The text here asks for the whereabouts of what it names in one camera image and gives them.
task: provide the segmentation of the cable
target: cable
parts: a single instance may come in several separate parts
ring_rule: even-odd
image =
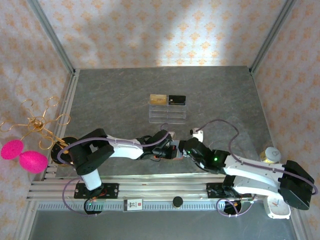
[[[285,171],[285,170],[281,170],[281,169],[278,169],[278,168],[273,168],[273,167],[267,167],[267,166],[259,166],[259,165],[255,165],[255,164],[252,164],[252,163],[249,163],[249,162],[245,162],[245,161],[241,161],[232,151],[231,149],[231,143],[233,142],[233,140],[235,140],[240,132],[238,130],[238,128],[236,126],[234,126],[232,123],[226,121],[226,120],[223,120],[223,119],[214,119],[214,120],[211,120],[209,122],[207,122],[205,125],[203,125],[202,127],[200,127],[199,129],[197,129],[195,132],[198,132],[200,131],[201,129],[203,129],[205,126],[207,126],[208,124],[210,123],[213,123],[213,122],[224,122],[228,125],[230,125],[231,127],[234,128],[234,130],[236,131],[236,135],[233,136],[233,138],[231,138],[231,140],[229,141],[228,143],[228,149],[229,149],[229,152],[231,154],[231,156],[239,163],[243,164],[243,165],[247,165],[247,166],[250,166],[250,167],[254,167],[254,168],[258,168],[258,169],[265,169],[265,170],[269,170],[269,171],[273,171],[273,172],[278,172],[278,173],[283,173],[283,174],[287,174],[287,175],[290,175],[294,178],[297,178],[297,179],[300,179],[304,182],[306,182],[307,184],[309,184],[313,189],[314,189],[314,192],[312,192],[311,194],[312,195],[316,195],[318,194],[318,188],[316,187],[315,184],[313,184],[311,181],[309,181],[308,179],[302,177],[302,176],[299,176],[297,174],[294,174],[292,172],[289,172],[289,171]]]
[[[65,199],[65,192],[66,192],[66,189],[67,187],[69,186],[69,184],[71,184],[72,182],[76,181],[76,180],[81,180],[80,177],[77,177],[77,178],[74,178],[74,179],[71,179],[63,188],[63,191],[62,191],[62,201],[64,203],[64,205],[66,206],[67,209],[69,209],[70,211],[76,213],[76,214],[79,214],[80,216],[83,216],[83,217],[87,217],[87,218],[90,218],[90,217],[93,217],[92,215],[87,215],[87,214],[84,214],[82,212],[78,212],[76,210],[73,210],[66,202],[66,199]]]
[[[234,204],[234,206],[232,205],[232,204],[230,204],[230,203],[228,203],[227,202],[227,204],[225,205],[226,207],[224,208],[224,210],[226,210],[226,209],[231,209],[231,208],[233,208],[234,206],[235,207],[237,207],[238,205],[236,205],[236,204]]]
[[[165,122],[165,123],[161,124],[160,130],[163,130],[165,125],[169,125],[169,123]]]
[[[83,209],[84,209],[85,213],[88,214],[88,215],[98,216],[99,214],[102,213],[102,211],[95,211],[95,210],[89,211],[89,210],[87,210],[87,202],[90,201],[90,200],[91,200],[91,198],[88,198],[87,200],[85,200],[85,202],[83,204]]]
[[[70,148],[72,148],[74,146],[77,146],[79,144],[83,144],[83,143],[87,143],[87,142],[91,142],[91,141],[107,141],[107,142],[112,142],[112,143],[121,143],[121,144],[126,144],[126,145],[129,145],[129,146],[139,146],[139,147],[142,147],[142,148],[146,148],[146,147],[151,147],[151,146],[154,146],[154,145],[157,145],[157,144],[161,143],[163,140],[166,139],[166,137],[168,135],[169,135],[169,132],[167,131],[167,133],[164,135],[163,138],[161,138],[160,140],[155,141],[153,143],[149,143],[149,144],[138,144],[138,143],[135,143],[135,142],[132,142],[132,141],[128,141],[128,140],[116,140],[116,139],[111,139],[111,138],[108,138],[108,137],[89,137],[89,138],[82,139],[82,140],[76,141],[74,143],[71,143],[70,145],[68,145],[65,148],[61,149],[56,158],[58,159],[59,162],[61,162],[63,164],[70,165],[70,166],[72,166],[74,168],[75,166],[73,166],[69,162],[66,162],[66,161],[61,159],[61,154],[64,151],[67,151]]]
[[[223,213],[219,210],[218,205],[219,205],[219,203],[220,203],[222,200],[230,203],[230,204],[233,206],[233,208],[234,208],[234,210],[235,210],[235,214],[233,214],[233,215],[231,215],[231,214],[223,214]],[[252,205],[253,205],[253,203],[251,203],[250,206],[248,207],[248,209],[245,210],[244,212],[241,212],[241,209],[242,209],[242,205],[241,205],[241,209],[240,209],[240,212],[241,212],[241,213],[239,213],[238,210],[237,210],[237,208],[236,208],[236,206],[234,205],[233,202],[231,202],[230,200],[228,200],[228,199],[226,199],[226,198],[220,198],[220,199],[216,202],[215,208],[216,208],[217,212],[218,212],[220,215],[222,215],[222,216],[224,216],[224,217],[230,218],[230,217],[238,217],[238,216],[241,216],[241,215],[243,215],[243,214],[246,214],[246,213],[251,209]]]
[[[153,161],[153,162],[158,163],[158,162],[160,162],[160,161],[161,161],[161,158],[159,158],[159,160],[154,160],[154,159],[152,159],[152,158],[149,158],[149,160],[151,160],[151,161]]]

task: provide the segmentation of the white cap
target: white cap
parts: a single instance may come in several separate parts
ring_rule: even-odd
[[[276,162],[280,162],[281,160],[281,153],[278,149],[276,149],[275,147],[268,147],[265,150],[265,156],[268,160],[276,163]]]

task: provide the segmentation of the black knob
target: black knob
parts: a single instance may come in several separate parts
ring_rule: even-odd
[[[173,206],[175,206],[176,208],[180,208],[183,203],[184,203],[184,200],[180,196],[176,196],[173,199]]]

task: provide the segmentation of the gold card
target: gold card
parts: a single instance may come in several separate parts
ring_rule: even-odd
[[[150,94],[150,104],[156,105],[166,105],[167,103],[167,95],[163,94]]]

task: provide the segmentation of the clear plastic tray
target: clear plastic tray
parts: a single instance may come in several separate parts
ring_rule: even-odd
[[[187,103],[185,105],[149,103],[149,123],[185,124],[186,118]]]

